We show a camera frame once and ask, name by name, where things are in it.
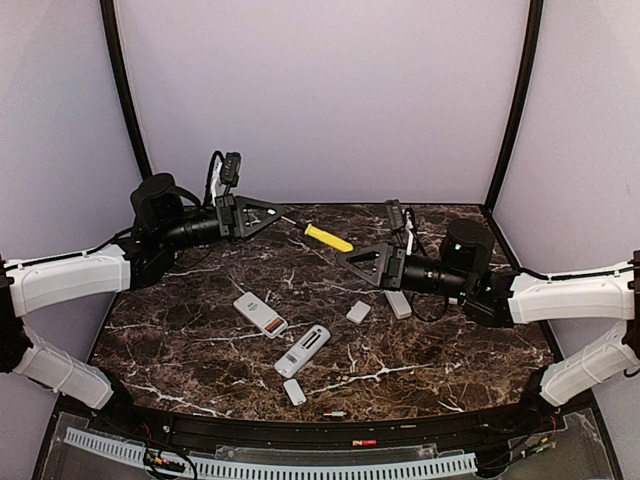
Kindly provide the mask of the yellow handled screwdriver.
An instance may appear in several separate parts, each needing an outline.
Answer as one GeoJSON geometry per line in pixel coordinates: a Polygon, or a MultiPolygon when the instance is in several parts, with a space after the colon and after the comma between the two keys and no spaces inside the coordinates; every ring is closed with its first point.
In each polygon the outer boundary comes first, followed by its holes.
{"type": "Polygon", "coordinates": [[[311,223],[294,221],[293,219],[288,218],[285,215],[282,216],[282,219],[296,227],[304,235],[313,238],[341,253],[348,253],[354,250],[354,246],[350,242],[343,240],[325,230],[319,229],[311,223]]]}

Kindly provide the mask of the white wide remote battery cover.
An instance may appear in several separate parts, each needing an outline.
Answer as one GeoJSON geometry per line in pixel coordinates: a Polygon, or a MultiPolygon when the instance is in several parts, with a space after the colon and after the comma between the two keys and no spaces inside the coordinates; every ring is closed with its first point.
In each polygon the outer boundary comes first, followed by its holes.
{"type": "Polygon", "coordinates": [[[346,318],[355,324],[361,324],[371,311],[371,306],[358,300],[346,314],[346,318]]]}

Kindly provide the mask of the wide white remote control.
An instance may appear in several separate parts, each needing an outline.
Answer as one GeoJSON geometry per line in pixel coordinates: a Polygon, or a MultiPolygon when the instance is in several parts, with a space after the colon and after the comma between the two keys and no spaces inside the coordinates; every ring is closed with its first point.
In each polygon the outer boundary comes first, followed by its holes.
{"type": "Polygon", "coordinates": [[[251,292],[244,293],[233,302],[234,308],[248,321],[255,325],[266,337],[273,339],[280,335],[287,327],[288,322],[264,301],[251,292]],[[265,326],[276,316],[281,317],[287,325],[279,330],[275,336],[265,332],[265,326]]]}

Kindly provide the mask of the white remote with battery bay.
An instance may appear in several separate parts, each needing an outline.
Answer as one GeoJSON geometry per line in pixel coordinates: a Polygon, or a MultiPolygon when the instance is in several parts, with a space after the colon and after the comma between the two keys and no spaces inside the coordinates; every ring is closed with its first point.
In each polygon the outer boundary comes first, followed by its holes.
{"type": "Polygon", "coordinates": [[[293,378],[331,338],[329,330],[319,324],[312,326],[274,364],[277,373],[286,379],[293,378]]]}

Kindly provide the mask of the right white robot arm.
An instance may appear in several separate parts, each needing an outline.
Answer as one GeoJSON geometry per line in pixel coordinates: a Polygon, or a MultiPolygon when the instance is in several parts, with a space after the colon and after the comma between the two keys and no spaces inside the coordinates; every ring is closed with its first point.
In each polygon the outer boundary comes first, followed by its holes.
{"type": "Polygon", "coordinates": [[[376,288],[455,301],[487,328],[550,321],[605,322],[600,335],[571,355],[535,371],[510,413],[521,434],[534,432],[577,395],[639,364],[639,259],[592,270],[542,274],[494,271],[495,237],[483,225],[456,219],[435,259],[378,243],[339,256],[339,264],[376,288]]]}

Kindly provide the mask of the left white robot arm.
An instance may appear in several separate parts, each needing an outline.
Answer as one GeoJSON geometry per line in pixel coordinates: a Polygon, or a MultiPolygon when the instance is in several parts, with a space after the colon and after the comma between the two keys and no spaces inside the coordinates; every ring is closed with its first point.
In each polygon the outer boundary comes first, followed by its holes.
{"type": "Polygon", "coordinates": [[[75,399],[120,436],[141,427],[127,389],[97,367],[39,335],[29,322],[87,299],[158,284],[177,254],[226,239],[250,238],[285,213],[283,206],[224,193],[199,200],[169,173],[145,179],[131,195],[134,222],[89,250],[1,265],[1,370],[75,399]]]}

